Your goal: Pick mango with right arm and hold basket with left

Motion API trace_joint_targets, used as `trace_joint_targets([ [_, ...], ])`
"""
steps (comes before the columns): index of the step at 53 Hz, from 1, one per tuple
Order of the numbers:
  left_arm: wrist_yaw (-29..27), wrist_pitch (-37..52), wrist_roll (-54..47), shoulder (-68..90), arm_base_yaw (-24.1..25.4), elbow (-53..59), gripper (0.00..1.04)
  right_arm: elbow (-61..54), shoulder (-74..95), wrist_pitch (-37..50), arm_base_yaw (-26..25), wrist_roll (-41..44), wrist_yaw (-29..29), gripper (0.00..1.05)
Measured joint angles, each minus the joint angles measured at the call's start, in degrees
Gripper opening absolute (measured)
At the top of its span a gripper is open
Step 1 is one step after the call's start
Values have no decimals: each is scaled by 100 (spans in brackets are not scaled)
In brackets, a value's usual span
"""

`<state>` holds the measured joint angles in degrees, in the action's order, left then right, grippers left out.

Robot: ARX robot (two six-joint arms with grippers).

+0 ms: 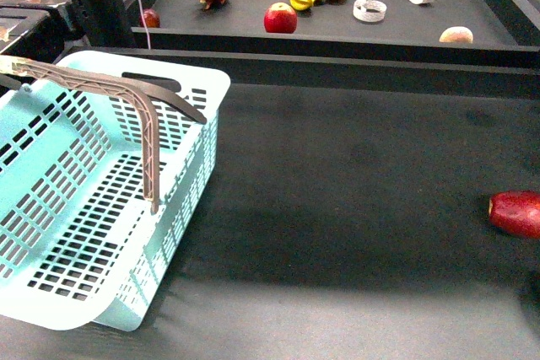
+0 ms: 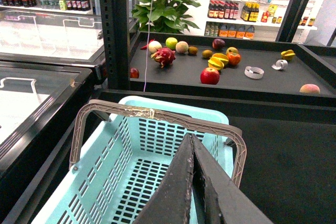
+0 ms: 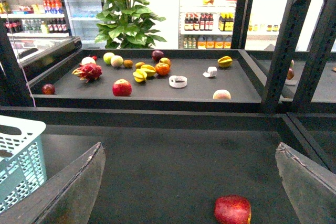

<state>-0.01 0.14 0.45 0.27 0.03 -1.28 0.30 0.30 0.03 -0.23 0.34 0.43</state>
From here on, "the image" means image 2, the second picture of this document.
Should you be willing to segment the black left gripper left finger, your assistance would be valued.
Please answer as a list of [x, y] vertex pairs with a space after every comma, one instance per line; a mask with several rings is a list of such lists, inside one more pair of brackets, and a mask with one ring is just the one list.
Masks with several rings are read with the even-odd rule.
[[186, 134], [159, 187], [134, 223], [189, 223], [194, 170], [194, 139]]

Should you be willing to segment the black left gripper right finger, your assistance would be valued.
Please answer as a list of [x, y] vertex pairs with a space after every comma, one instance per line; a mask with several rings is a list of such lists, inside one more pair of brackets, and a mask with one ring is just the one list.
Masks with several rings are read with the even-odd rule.
[[272, 223], [234, 184], [203, 143], [194, 148], [193, 193], [199, 223]]

